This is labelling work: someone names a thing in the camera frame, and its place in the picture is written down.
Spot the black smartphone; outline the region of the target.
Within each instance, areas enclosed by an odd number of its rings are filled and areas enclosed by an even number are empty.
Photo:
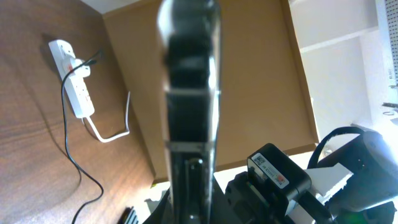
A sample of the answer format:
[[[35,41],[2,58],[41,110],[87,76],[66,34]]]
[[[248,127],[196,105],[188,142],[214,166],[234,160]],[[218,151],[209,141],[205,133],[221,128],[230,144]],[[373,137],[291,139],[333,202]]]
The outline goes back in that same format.
[[[220,5],[213,0],[164,0],[157,30],[173,221],[208,223],[220,119]]]

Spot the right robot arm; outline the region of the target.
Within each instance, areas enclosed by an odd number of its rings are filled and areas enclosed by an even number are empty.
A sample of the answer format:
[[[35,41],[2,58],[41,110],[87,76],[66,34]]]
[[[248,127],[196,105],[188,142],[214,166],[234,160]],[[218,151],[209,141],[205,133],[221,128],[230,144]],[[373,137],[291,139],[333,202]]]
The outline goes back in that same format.
[[[330,155],[320,159],[326,143],[333,137],[357,136]],[[387,218],[394,217],[392,201],[397,198],[397,158],[392,146],[375,131],[359,127],[336,128],[315,148],[308,168],[326,168],[341,164],[353,173],[346,185],[325,204],[338,223],[359,219],[368,210],[373,214],[377,207],[386,205]]]

